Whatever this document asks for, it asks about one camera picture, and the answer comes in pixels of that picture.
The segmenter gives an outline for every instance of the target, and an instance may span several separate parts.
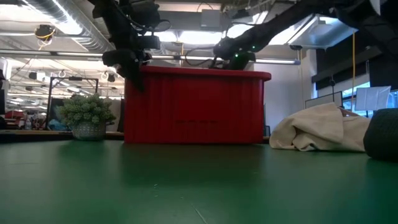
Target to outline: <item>table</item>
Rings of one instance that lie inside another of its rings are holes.
[[[268,145],[0,144],[0,223],[397,223],[398,165]]]

